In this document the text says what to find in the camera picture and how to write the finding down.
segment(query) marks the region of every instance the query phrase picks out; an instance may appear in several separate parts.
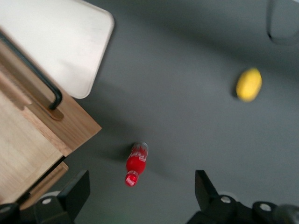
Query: wooden cabinet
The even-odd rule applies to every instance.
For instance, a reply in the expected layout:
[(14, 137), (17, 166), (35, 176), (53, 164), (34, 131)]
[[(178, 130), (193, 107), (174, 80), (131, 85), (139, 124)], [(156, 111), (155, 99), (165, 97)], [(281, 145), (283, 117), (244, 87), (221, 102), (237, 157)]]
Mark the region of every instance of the wooden cabinet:
[[(43, 72), (38, 65), (34, 66)], [(0, 204), (14, 202), (32, 190), (54, 164), (101, 129), (72, 97), (53, 83), (63, 98), (55, 110), (50, 110), (52, 91), (0, 39)], [(59, 175), (67, 170), (63, 164), (57, 167)], [(48, 177), (35, 191), (42, 194), (41, 186), (49, 189), (57, 180), (55, 172), (51, 180)]]

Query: bottle cap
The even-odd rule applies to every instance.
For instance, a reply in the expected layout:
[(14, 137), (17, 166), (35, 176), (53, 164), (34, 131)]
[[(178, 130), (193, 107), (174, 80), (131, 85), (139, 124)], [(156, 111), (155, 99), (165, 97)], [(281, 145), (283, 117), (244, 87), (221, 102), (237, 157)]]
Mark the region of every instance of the bottle cap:
[(138, 177), (139, 175), (136, 171), (129, 171), (126, 175), (125, 182), (129, 187), (133, 187), (137, 183)]

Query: wooden edge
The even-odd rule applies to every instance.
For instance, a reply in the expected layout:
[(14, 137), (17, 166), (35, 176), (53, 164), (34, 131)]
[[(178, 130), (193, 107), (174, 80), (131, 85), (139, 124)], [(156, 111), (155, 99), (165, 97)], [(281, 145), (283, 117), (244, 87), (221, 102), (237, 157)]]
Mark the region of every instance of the wooden edge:
[(67, 171), (69, 167), (61, 162), (51, 173), (49, 173), (36, 187), (29, 193), (30, 197), (20, 205), (20, 210), (33, 205), (38, 199), (46, 193)]

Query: wooden panel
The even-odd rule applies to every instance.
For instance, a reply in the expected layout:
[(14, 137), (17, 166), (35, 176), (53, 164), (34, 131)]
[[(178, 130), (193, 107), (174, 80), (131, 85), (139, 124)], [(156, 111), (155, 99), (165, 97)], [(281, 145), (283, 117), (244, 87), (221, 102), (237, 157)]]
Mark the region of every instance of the wooden panel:
[(67, 171), (68, 166), (62, 162), (49, 175), (47, 175), (36, 187), (29, 193), (30, 197), (20, 205), (20, 209), (26, 209), (33, 205), (43, 196)]
[(2, 91), (0, 133), (2, 204), (18, 199), (63, 155), (22, 116), (19, 108)]
[(0, 63), (6, 78), (32, 101), (31, 104), (26, 105), (29, 110), (22, 111), (23, 116), (30, 120), (64, 156), (69, 155), (101, 129), (86, 111), (55, 82), (63, 94), (63, 101), (57, 108), (63, 114), (63, 119), (59, 121), (53, 119), (44, 107), (53, 101), (53, 93), (1, 41)]

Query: metal screw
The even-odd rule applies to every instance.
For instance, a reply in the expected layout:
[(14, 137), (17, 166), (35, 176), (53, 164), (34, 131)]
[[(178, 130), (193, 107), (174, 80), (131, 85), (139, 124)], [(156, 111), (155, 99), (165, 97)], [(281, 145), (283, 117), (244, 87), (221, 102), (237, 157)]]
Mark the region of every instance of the metal screw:
[(1, 210), (0, 210), (0, 213), (5, 213), (5, 212), (7, 212), (7, 211), (9, 211), (10, 210), (10, 207), (9, 206), (6, 206), (6, 207), (4, 207), (4, 208), (2, 208)]
[(264, 203), (260, 204), (260, 209), (263, 211), (271, 211), (272, 210), (269, 205), (264, 204)]
[(43, 204), (49, 204), (52, 201), (51, 198), (47, 198), (45, 200), (42, 201)]
[(223, 203), (226, 203), (226, 204), (231, 203), (230, 198), (229, 198), (229, 197), (226, 197), (226, 196), (223, 196), (223, 197), (221, 198), (221, 200), (222, 200)]

